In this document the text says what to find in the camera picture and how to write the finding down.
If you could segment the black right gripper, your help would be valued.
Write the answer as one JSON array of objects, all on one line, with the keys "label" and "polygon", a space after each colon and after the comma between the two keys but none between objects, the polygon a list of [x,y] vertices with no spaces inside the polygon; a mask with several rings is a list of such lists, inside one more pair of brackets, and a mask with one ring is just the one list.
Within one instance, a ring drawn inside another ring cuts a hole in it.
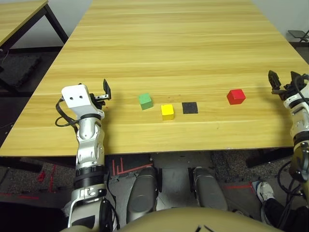
[{"label": "black right gripper", "polygon": [[303,84],[303,78],[300,74],[291,71],[291,79],[292,82],[289,84],[286,84],[283,89],[280,89],[281,82],[279,80],[279,77],[276,72],[269,70],[268,71],[268,81],[271,85],[272,94],[278,95],[279,98],[282,101],[287,100],[289,97],[295,95],[298,93],[298,90],[296,89],[295,85],[302,85]]}]

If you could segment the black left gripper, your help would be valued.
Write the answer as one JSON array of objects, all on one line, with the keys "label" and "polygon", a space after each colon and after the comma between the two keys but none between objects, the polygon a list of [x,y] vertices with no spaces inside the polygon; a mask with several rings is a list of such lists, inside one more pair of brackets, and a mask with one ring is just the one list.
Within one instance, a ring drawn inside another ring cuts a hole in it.
[{"label": "black left gripper", "polygon": [[91,102],[97,109],[102,109],[105,105],[105,100],[110,100],[112,98],[111,89],[106,79],[103,80],[103,90],[105,91],[104,95],[95,96],[93,93],[90,93]]}]

